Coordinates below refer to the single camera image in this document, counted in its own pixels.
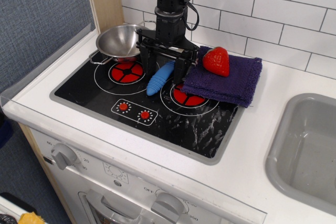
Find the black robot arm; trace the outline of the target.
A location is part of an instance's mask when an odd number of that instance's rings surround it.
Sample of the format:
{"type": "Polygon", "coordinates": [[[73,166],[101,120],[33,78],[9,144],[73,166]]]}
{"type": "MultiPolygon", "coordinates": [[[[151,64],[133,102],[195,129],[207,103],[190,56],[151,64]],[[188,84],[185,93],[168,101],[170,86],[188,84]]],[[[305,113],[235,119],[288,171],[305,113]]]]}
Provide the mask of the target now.
{"type": "Polygon", "coordinates": [[[156,29],[136,31],[137,47],[147,76],[154,75],[159,55],[175,60],[175,84],[182,82],[191,64],[196,63],[199,47],[185,38],[186,30],[192,30],[187,24],[188,9],[196,10],[190,1],[157,0],[156,29]]]}

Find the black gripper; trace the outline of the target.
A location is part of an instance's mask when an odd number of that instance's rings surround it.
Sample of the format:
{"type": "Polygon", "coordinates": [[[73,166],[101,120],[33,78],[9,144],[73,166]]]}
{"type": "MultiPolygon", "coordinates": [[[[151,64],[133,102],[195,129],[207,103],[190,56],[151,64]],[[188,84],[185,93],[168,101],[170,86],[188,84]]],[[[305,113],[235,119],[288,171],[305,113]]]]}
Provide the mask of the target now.
{"type": "Polygon", "coordinates": [[[168,13],[156,11],[155,30],[137,30],[138,48],[146,75],[156,71],[156,54],[175,59],[173,83],[179,84],[191,65],[196,64],[198,47],[185,38],[190,29],[186,23],[187,11],[168,13]]]}

